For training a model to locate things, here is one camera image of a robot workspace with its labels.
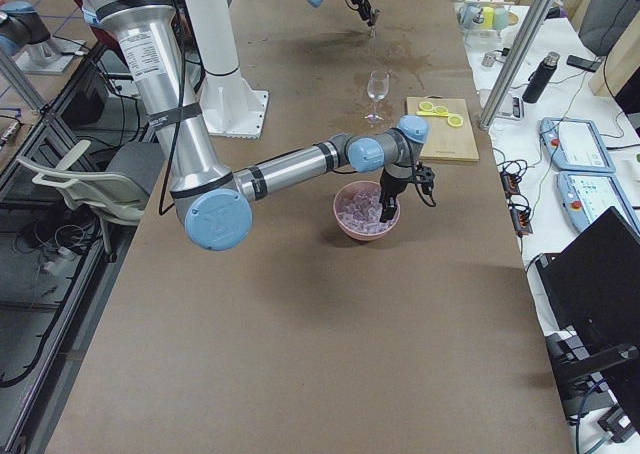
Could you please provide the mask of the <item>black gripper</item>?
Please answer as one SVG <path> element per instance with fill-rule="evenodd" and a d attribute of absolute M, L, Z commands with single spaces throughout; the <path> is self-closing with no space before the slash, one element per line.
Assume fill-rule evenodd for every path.
<path fill-rule="evenodd" d="M 372 22 L 374 20 L 373 10 L 369 0 L 350 0 L 358 12 L 360 18 L 364 22 Z"/>
<path fill-rule="evenodd" d="M 408 181 L 406 178 L 398 178 L 387 171 L 383 171 L 379 184 L 381 187 L 380 203 L 382 207 L 379 221 L 387 223 L 395 218 L 398 210 L 397 196 L 405 191 Z"/>

